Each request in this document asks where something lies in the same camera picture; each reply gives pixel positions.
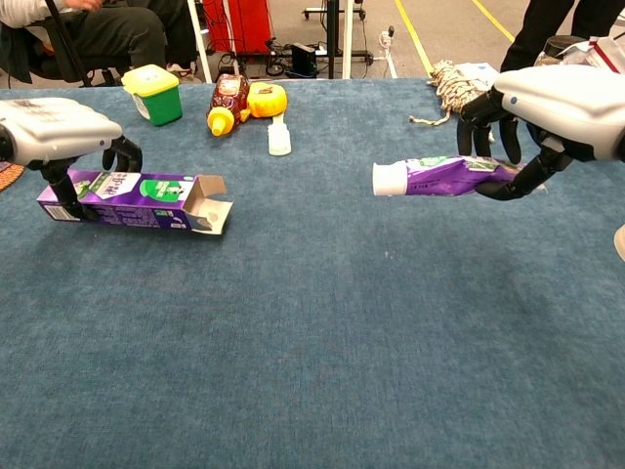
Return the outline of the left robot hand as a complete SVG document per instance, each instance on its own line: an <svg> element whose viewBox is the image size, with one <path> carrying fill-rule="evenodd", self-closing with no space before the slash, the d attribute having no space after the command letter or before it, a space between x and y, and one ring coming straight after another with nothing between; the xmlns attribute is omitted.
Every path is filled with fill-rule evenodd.
<svg viewBox="0 0 625 469"><path fill-rule="evenodd" d="M141 148L120 124L91 107L66 98L1 102L1 160L41 173L71 216L95 222L99 214L78 201L68 168L100 150L105 170L139 173Z"/></svg>

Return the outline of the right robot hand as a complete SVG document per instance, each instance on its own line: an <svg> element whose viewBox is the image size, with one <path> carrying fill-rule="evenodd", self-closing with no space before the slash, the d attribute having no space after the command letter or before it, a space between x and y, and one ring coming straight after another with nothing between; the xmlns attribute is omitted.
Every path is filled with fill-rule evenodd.
<svg viewBox="0 0 625 469"><path fill-rule="evenodd" d="M527 126L539 153L510 182L485 182L477 193L499 201L522 198L572 161L623 161L624 77L582 64L531 66L498 74L492 86L461 107L456 140L462 155L491 155L498 123L508 159L517 164L517 128Z"/></svg>

